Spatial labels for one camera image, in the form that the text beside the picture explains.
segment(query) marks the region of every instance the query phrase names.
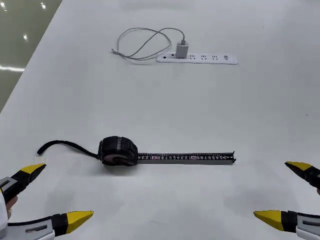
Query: table surface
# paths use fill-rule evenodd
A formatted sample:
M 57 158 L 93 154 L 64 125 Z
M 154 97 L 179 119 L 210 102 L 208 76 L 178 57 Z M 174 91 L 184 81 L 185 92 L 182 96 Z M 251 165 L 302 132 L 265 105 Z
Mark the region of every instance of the table surface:
M 298 239 L 252 211 L 320 213 L 316 190 L 284 165 L 320 167 L 319 10 L 316 0 L 64 0 L 0 115 L 1 176 L 47 163 L 11 220 L 94 210 L 68 240 Z M 239 65 L 132 64 L 110 53 L 130 27 L 180 28 L 191 52 Z M 114 135 L 141 152 L 235 150 L 237 162 L 104 167 L 62 145 L 36 157 L 46 141 L 97 152 Z

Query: charging cable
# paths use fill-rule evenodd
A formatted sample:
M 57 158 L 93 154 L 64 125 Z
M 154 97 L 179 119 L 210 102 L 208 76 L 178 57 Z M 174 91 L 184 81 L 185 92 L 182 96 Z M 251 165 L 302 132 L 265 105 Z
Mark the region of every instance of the charging cable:
M 121 57 L 123 57 L 123 58 L 125 58 L 125 59 L 130 59 L 130 60 L 146 61 L 146 60 L 155 59 L 159 53 L 168 50 L 168 49 L 172 46 L 172 42 L 171 42 L 170 38 L 169 38 L 166 34 L 164 34 L 164 33 L 162 32 L 163 30 L 176 30 L 176 31 L 178 31 L 178 32 L 180 32 L 180 33 L 182 34 L 182 40 L 181 40 L 181 42 L 178 42 L 178 44 L 177 44 L 177 49 L 178 49 L 178 46 L 185 46 L 185 48 L 183 48 L 183 49 L 186 49 L 186 53 L 185 53 L 185 54 L 182 54 L 182 55 L 183 55 L 183 56 L 184 56 L 184 55 L 187 56 L 187 53 L 188 53 L 188 44 L 186 43 L 186 40 L 185 40 L 185 34 L 184 34 L 180 29 L 178 29 L 178 28 L 173 28 L 173 27 L 165 27 L 165 28 L 160 29 L 159 31 L 158 31 L 158 30 L 151 29 L 151 28 L 146 28 L 146 27 L 133 27 L 133 28 L 129 28 L 128 30 L 124 31 L 124 32 L 119 36 L 119 38 L 118 38 L 117 41 L 116 41 L 116 49 L 111 49 L 111 52 L 112 52 L 113 54 L 119 55 L 119 56 L 121 56 Z M 154 32 L 154 34 L 153 34 L 147 41 L 145 41 L 144 44 L 143 44 L 135 53 L 133 53 L 133 54 L 131 54 L 131 55 L 125 55 L 124 53 L 120 52 L 120 50 L 119 50 L 120 41 L 121 41 L 121 39 L 122 39 L 124 36 L 126 36 L 127 34 L 132 33 L 132 32 L 136 32 L 136 31 L 151 31 L 151 32 Z M 165 48 L 163 48 L 163 49 L 161 49 L 161 50 L 159 50 L 159 51 L 157 51 L 157 52 L 155 52 L 155 53 L 153 53 L 153 54 L 151 54 L 151 55 L 143 56 L 143 57 L 136 57 L 135 55 L 136 55 L 137 53 L 139 53 L 139 52 L 141 51 L 141 49 L 142 49 L 152 38 L 154 38 L 157 34 L 161 34 L 162 36 L 164 36 L 164 37 L 166 38 L 167 42 L 168 42 L 168 45 L 167 45 Z

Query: gray floor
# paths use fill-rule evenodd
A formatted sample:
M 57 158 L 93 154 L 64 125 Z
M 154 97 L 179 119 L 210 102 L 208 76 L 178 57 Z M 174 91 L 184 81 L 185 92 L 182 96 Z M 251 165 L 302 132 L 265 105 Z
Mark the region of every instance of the gray floor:
M 0 112 L 62 0 L 0 0 Z

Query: human hand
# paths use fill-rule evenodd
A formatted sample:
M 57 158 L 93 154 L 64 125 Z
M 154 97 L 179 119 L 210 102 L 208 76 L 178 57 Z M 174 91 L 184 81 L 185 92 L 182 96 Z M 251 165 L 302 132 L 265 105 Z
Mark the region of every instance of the human hand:
M 11 208 L 13 207 L 13 205 L 15 205 L 15 203 L 18 201 L 18 197 L 15 196 L 14 198 L 12 198 L 10 201 L 8 201 L 8 203 L 5 205 L 6 206 L 6 212 L 8 214 L 8 219 L 11 217 Z

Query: power outlet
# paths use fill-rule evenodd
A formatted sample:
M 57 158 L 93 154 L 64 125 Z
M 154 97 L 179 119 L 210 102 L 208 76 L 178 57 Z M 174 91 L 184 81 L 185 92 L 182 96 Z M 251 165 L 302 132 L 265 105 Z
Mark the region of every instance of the power outlet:
M 188 53 L 186 58 L 176 58 L 174 52 L 166 52 L 156 57 L 159 63 L 190 63 L 190 64 L 238 64 L 231 54 Z

